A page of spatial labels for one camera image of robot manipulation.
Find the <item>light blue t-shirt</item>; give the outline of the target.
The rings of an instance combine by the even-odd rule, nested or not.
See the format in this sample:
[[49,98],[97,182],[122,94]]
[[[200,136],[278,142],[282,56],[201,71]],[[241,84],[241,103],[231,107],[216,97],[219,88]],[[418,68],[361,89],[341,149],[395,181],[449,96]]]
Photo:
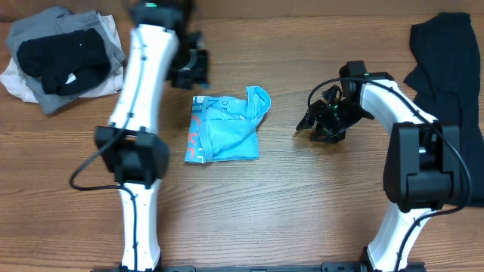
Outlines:
[[211,163],[259,158],[257,129],[271,108],[263,88],[246,88],[247,99],[195,96],[185,161]]

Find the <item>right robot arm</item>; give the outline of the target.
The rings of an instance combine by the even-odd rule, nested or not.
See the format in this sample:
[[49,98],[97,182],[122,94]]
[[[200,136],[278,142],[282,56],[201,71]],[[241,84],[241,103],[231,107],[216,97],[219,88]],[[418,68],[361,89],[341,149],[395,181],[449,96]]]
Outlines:
[[335,144],[361,119],[377,120],[390,136],[383,170],[389,200],[380,229],[356,262],[331,262],[323,271],[424,271],[408,255],[425,224],[462,210],[472,199],[470,171],[460,154],[460,129],[426,113],[387,72],[369,73],[349,61],[317,101],[308,100],[297,131]]

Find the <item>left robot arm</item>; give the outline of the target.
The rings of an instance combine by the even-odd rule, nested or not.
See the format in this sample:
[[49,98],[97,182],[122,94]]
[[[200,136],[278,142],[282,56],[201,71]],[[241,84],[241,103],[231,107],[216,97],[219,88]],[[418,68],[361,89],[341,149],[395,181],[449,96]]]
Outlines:
[[188,28],[194,10],[191,0],[132,6],[135,25],[123,89],[107,125],[95,131],[123,205],[120,271],[156,271],[160,265],[157,195],[169,166],[169,147],[158,136],[163,90],[166,83],[186,90],[209,85],[203,34]]

